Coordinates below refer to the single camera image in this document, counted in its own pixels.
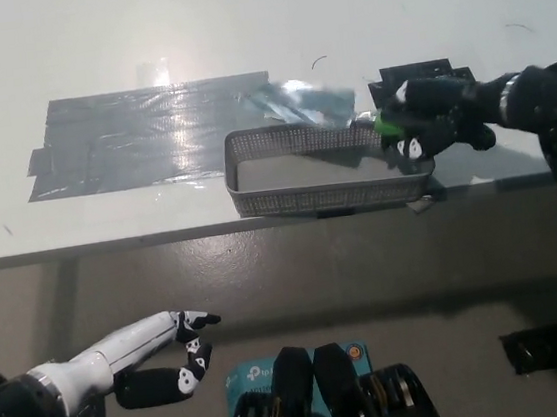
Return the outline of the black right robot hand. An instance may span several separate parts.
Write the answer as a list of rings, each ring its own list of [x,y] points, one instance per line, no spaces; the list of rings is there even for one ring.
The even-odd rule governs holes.
[[[405,81],[387,99],[384,123],[398,127],[398,135],[383,135],[382,147],[413,161],[435,157],[454,144],[487,151],[496,144],[491,125],[499,124],[500,97],[511,74],[489,82],[460,78]]]

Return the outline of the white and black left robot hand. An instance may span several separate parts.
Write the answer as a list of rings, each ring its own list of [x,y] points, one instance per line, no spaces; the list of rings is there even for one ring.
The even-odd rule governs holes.
[[[80,417],[88,401],[109,394],[127,409],[166,406],[192,397],[209,369],[212,345],[198,331],[222,321],[202,311],[161,311],[120,328],[66,362],[33,367],[28,375],[43,384],[64,417]],[[172,342],[185,347],[178,368],[140,367]]]

